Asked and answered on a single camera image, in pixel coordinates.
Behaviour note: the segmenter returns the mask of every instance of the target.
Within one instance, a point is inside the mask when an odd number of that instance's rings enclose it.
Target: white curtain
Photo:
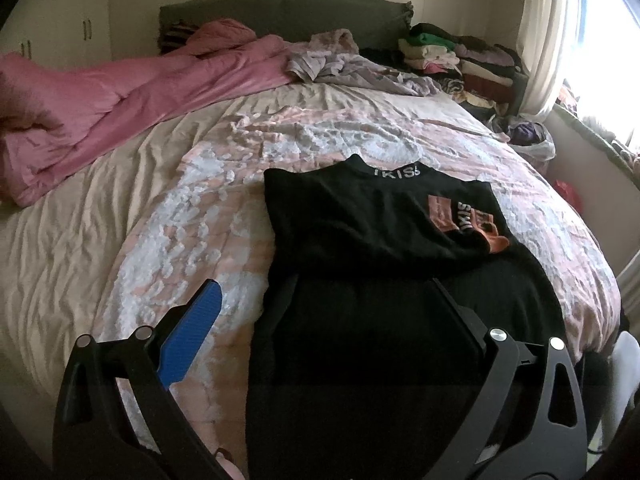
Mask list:
[[[525,0],[518,52],[529,74],[522,113],[543,121],[556,102],[576,40],[578,0]]]

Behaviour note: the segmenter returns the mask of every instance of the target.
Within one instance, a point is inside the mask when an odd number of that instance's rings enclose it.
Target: pink comforter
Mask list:
[[[255,40],[243,25],[220,21],[225,41],[207,36],[188,43],[193,50],[202,42],[200,54],[207,59],[178,52],[153,58],[153,70],[150,60],[140,59],[55,73],[25,66],[16,54],[2,58],[0,192],[20,206],[31,205],[160,121],[294,80],[285,72],[289,43],[278,36]],[[241,46],[215,50],[229,44]]]

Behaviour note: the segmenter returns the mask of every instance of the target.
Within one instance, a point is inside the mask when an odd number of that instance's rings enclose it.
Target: black t-shirt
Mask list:
[[[483,379],[433,278],[489,328],[564,337],[553,288],[490,184],[357,155],[264,180],[276,251],[250,357],[252,479],[428,471]]]

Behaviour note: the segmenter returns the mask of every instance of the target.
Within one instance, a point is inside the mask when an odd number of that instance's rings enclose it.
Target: green garment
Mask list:
[[[453,50],[456,47],[456,44],[453,43],[453,41],[444,40],[440,36],[434,36],[433,34],[427,34],[426,32],[418,34],[417,36],[408,36],[406,40],[407,43],[413,46],[441,45],[446,46],[449,50]]]

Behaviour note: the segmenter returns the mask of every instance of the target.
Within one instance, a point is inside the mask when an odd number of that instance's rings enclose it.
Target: red object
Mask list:
[[[571,184],[563,182],[562,180],[556,180],[553,182],[552,186],[558,192],[558,195],[564,198],[579,215],[582,214],[582,200],[580,200],[580,196]]]

